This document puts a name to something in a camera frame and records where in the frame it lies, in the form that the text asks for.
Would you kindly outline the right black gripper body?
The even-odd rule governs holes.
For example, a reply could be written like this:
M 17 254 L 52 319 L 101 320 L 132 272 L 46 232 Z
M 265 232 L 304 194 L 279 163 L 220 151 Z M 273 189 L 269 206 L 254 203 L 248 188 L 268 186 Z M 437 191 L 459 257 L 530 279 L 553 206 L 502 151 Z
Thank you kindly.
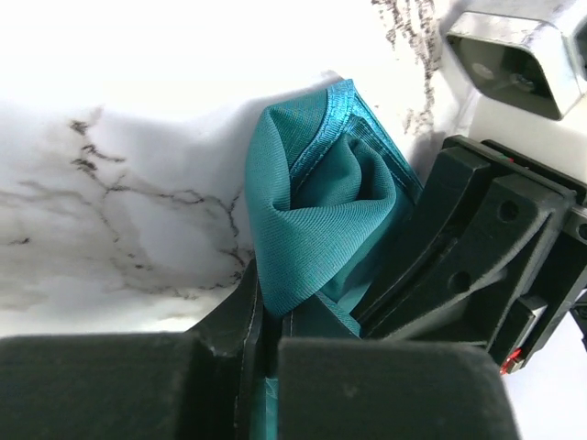
M 452 136 L 355 317 L 363 338 L 464 343 L 523 367 L 585 284 L 585 183 Z

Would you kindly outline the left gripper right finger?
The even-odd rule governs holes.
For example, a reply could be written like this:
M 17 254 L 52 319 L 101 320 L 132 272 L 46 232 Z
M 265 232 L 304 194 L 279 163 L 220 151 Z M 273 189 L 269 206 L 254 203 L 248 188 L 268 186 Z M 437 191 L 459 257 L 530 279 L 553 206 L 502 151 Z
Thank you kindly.
M 284 316 L 280 439 L 517 439 L 492 359 L 464 344 L 360 340 L 318 298 Z

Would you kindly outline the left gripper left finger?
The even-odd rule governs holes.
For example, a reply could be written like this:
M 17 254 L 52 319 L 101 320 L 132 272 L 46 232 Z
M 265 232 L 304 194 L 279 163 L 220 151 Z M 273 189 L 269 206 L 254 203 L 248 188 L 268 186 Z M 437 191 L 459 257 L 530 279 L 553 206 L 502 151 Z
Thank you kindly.
M 257 269 L 179 333 L 34 335 L 1 342 L 4 439 L 261 439 Z

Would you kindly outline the teal cloth napkin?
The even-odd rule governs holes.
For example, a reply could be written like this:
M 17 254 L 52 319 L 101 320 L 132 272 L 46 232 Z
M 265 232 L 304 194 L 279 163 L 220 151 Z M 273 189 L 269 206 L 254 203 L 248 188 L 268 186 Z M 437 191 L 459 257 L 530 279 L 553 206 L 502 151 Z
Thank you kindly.
M 421 192 L 352 81 L 266 107 L 245 195 L 268 314 L 283 319 L 314 300 L 358 336 L 352 310 Z

